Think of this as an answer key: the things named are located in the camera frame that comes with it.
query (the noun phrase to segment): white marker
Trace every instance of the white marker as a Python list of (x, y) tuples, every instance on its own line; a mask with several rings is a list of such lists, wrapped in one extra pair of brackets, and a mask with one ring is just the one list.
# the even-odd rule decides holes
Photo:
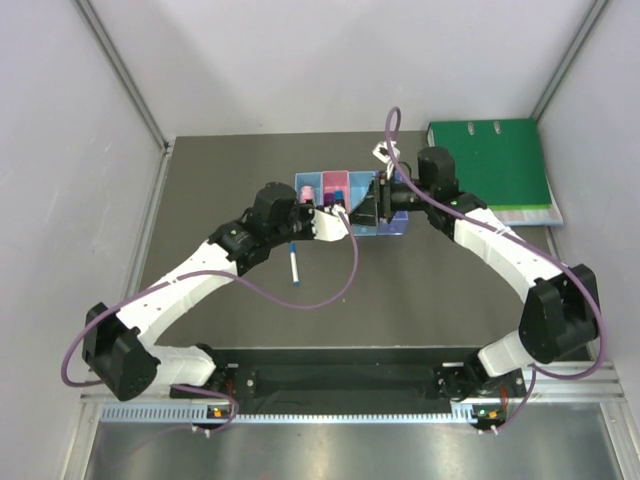
[(296, 244), (293, 242), (289, 244), (289, 256), (291, 257), (291, 275), (293, 276), (293, 284), (300, 285), (300, 278), (298, 277), (298, 261), (296, 260)]

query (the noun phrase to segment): orange wire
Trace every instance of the orange wire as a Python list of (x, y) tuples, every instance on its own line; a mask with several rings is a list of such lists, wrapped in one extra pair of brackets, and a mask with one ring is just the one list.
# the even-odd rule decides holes
[(500, 403), (502, 404), (502, 410), (507, 411), (507, 405), (509, 404), (509, 397), (507, 396), (507, 389), (504, 385), (500, 385)]

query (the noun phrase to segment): blue compartment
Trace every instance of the blue compartment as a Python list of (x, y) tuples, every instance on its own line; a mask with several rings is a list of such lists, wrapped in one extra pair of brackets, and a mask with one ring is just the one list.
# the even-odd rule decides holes
[(316, 205), (322, 205), (324, 202), (322, 198), (322, 172), (296, 173), (295, 183), (298, 198), (300, 198), (300, 189), (308, 185), (309, 187), (313, 187), (313, 196)]
[[(323, 199), (323, 172), (305, 172), (296, 173), (295, 186), (296, 192), (300, 194), (300, 189), (308, 185), (314, 189), (314, 197), (316, 205), (322, 205)], [(351, 208), (357, 207), (364, 199), (369, 189), (371, 179), (378, 173), (375, 170), (363, 171), (363, 172), (349, 172), (349, 194), (351, 198)], [(401, 180), (399, 174), (395, 174), (397, 180)], [(406, 232), (409, 224), (408, 212), (397, 212), (391, 223), (386, 224), (381, 222), (378, 227), (368, 227), (365, 225), (352, 225), (353, 233), (357, 237), (372, 237), (375, 235), (402, 235)]]
[[(351, 189), (351, 209), (356, 208), (364, 199), (369, 189), (371, 179), (377, 172), (375, 170), (367, 172), (349, 172), (349, 186)], [(357, 237), (373, 237), (378, 234), (376, 227), (365, 225), (352, 225), (353, 234)]]
[(371, 179), (377, 172), (349, 172), (349, 185), (351, 186), (351, 209), (355, 209), (367, 194)]
[(391, 223), (380, 222), (378, 235), (402, 235), (409, 226), (409, 212), (396, 212)]

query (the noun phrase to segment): pink object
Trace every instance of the pink object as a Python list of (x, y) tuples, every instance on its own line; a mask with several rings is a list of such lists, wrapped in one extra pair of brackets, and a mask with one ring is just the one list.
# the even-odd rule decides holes
[(342, 190), (344, 195), (344, 205), (347, 213), (351, 211), (351, 196), (349, 195), (349, 172), (346, 170), (332, 170), (322, 172), (322, 194), (336, 193), (336, 190)]
[(313, 187), (305, 185), (300, 189), (300, 203), (314, 203), (315, 191)]

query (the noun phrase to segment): metal floor panel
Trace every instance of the metal floor panel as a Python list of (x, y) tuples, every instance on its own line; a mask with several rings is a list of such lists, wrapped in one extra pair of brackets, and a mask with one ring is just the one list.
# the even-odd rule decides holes
[(467, 425), (236, 425), (210, 439), (171, 431), (127, 457), (166, 427), (101, 423), (86, 480), (622, 478), (597, 404), (530, 405), (497, 437)]

